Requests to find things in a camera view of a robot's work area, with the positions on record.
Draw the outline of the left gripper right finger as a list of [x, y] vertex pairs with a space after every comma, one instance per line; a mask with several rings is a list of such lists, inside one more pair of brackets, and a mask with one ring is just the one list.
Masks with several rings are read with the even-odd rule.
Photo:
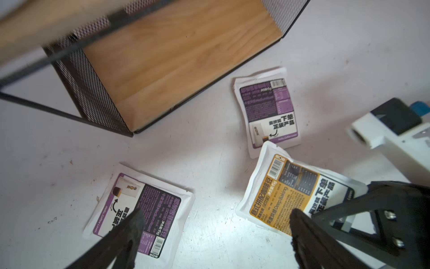
[[368, 266], [323, 231], [301, 210], [290, 215], [292, 246], [301, 269], [367, 269]]

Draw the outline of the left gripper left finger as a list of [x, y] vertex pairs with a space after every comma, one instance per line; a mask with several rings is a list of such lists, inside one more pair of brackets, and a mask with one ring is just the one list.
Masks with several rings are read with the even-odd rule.
[[85, 254], [68, 266], [69, 269], [133, 269], [146, 220], [141, 210], [134, 210], [118, 226]]

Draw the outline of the yellow coffee bag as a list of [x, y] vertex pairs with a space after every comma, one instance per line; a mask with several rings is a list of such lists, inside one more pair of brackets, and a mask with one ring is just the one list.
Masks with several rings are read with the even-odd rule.
[[293, 209], [312, 217], [367, 191], [363, 182], [294, 160], [287, 151], [267, 141], [236, 215], [266, 230], [291, 235]]

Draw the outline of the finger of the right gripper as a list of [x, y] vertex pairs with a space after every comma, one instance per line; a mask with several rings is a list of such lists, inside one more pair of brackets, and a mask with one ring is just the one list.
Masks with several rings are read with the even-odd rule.
[[[341, 219], [368, 212], [376, 229], [368, 234]], [[334, 239], [395, 269], [430, 266], [430, 189], [412, 183], [379, 181], [360, 197], [312, 216]]]

